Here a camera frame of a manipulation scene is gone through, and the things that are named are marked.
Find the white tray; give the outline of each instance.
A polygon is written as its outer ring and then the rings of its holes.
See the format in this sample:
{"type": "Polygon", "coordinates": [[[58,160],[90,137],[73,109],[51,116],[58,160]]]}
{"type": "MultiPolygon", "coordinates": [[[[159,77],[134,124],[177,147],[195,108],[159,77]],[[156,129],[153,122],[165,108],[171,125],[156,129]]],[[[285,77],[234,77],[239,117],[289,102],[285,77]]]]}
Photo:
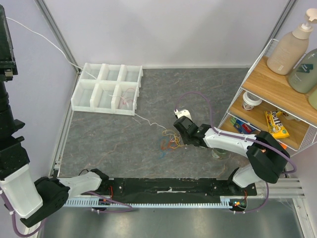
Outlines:
{"type": "Polygon", "coordinates": [[[71,98],[72,109],[134,116],[142,76],[142,66],[86,63],[71,98]]]}

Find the yogurt cup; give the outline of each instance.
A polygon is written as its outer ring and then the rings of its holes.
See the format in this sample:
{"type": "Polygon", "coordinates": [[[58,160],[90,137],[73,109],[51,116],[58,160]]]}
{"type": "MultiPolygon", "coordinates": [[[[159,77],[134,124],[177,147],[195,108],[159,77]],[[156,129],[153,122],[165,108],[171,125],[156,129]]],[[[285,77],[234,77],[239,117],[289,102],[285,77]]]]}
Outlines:
{"type": "Polygon", "coordinates": [[[245,109],[245,110],[252,110],[255,106],[257,105],[260,105],[262,102],[262,99],[261,98],[258,98],[256,96],[254,96],[253,94],[251,93],[248,93],[248,92],[245,92],[243,94],[243,104],[242,104],[242,107],[245,109]]]}

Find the candy wrapper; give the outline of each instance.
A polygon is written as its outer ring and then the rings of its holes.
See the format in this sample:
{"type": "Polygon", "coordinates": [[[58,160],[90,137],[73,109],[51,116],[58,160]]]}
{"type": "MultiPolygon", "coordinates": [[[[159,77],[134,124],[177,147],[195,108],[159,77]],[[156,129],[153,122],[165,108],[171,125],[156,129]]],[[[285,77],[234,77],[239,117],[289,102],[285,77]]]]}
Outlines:
{"type": "Polygon", "coordinates": [[[288,131],[283,126],[278,116],[282,115],[281,111],[265,112],[266,123],[268,132],[275,138],[285,138],[289,136],[288,131]]]}

